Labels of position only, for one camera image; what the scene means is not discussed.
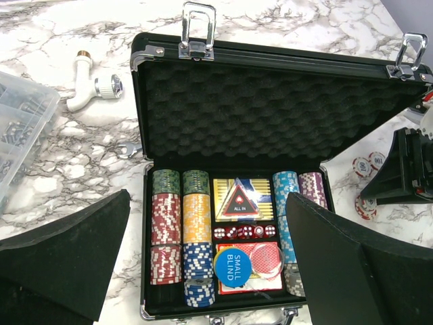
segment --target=wrench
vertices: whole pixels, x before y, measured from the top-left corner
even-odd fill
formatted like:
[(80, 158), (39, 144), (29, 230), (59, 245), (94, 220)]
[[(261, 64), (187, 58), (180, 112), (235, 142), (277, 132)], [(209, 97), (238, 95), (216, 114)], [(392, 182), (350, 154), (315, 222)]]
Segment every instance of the wrench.
[(122, 142), (117, 145), (119, 148), (126, 148), (127, 151), (124, 154), (118, 154), (121, 159), (129, 159), (134, 157), (138, 152), (143, 151), (143, 146), (141, 144), (134, 144), (132, 142)]

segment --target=poker chip case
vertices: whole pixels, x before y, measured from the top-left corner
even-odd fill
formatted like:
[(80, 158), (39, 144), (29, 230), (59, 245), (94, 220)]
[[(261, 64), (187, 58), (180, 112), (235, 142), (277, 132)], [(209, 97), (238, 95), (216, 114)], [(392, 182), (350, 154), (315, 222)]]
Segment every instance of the poker chip case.
[[(189, 39), (191, 12), (208, 14), (207, 40)], [(182, 37), (143, 32), (132, 43), (143, 155), (152, 161), (145, 170), (143, 189), (140, 304), (145, 320), (306, 304), (305, 298), (283, 289), (267, 291), (267, 297), (255, 292), (217, 295), (211, 306), (192, 308), (184, 303), (182, 282), (150, 285), (155, 171), (172, 169), (182, 175), (199, 169), (211, 179), (272, 179), (287, 170), (298, 175), (318, 172), (327, 207), (334, 212), (321, 162), (421, 98), (428, 91), (427, 81), (433, 81), (431, 70), (422, 64), (408, 71), (398, 60), (214, 42), (213, 38), (213, 8), (191, 5), (183, 13)], [(212, 205), (211, 215), (214, 227)], [(276, 216), (270, 223), (277, 225)]]

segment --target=poker chip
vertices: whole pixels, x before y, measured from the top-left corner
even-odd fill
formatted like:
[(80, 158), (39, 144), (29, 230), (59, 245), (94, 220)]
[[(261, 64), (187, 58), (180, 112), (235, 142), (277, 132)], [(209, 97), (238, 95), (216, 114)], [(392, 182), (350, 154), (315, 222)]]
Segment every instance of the poker chip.
[(368, 161), (370, 162), (371, 168), (375, 171), (378, 171), (382, 168), (382, 165), (385, 163), (386, 157), (381, 152), (372, 152), (368, 156)]
[(183, 195), (202, 193), (210, 195), (209, 174), (205, 171), (186, 171), (182, 175)]
[(283, 269), (283, 253), (274, 242), (256, 244), (250, 260), (253, 273), (263, 279), (274, 279)]
[(364, 220), (372, 220), (377, 214), (375, 200), (362, 200), (360, 196), (355, 199), (355, 210)]
[(190, 307), (203, 308), (215, 302), (214, 282), (211, 279), (186, 280), (185, 303)]
[(359, 177), (368, 177), (371, 174), (370, 162), (363, 157), (355, 158), (352, 162), (352, 168)]
[(161, 169), (154, 171), (152, 175), (152, 194), (181, 193), (180, 174), (171, 169)]
[(282, 215), (278, 217), (277, 223), (279, 230), (279, 241), (283, 252), (284, 263), (296, 263), (295, 251), (292, 243), (292, 237), (290, 236), (286, 216)]
[(153, 246), (150, 249), (150, 284), (174, 284), (182, 281), (181, 247)]
[(294, 171), (280, 171), (272, 176), (277, 216), (286, 215), (286, 200), (290, 192), (299, 193), (298, 175)]
[(286, 280), (286, 290), (291, 295), (305, 297), (304, 284), (297, 264), (286, 264), (284, 266), (284, 279)]
[(212, 242), (209, 195), (188, 194), (183, 197), (183, 242)]
[(314, 203), (327, 209), (322, 174), (304, 173), (298, 176), (300, 193)]
[(171, 193), (152, 196), (151, 245), (181, 243), (180, 195)]
[(213, 277), (211, 243), (191, 242), (183, 245), (183, 275), (185, 279)]

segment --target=purple poker chip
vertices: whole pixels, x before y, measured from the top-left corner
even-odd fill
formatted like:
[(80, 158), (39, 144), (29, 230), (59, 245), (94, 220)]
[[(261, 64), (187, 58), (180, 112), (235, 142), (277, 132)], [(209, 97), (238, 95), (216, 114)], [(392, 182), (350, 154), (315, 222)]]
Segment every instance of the purple poker chip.
[(314, 203), (327, 209), (322, 174), (304, 173), (298, 176), (300, 193)]

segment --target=foam lining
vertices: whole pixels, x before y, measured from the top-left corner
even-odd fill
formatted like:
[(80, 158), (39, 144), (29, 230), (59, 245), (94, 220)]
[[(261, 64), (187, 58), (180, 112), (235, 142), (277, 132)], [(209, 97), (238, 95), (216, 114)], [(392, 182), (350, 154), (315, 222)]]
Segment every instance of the foam lining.
[(419, 98), (400, 80), (220, 65), (145, 62), (149, 156), (305, 157), (322, 161)]

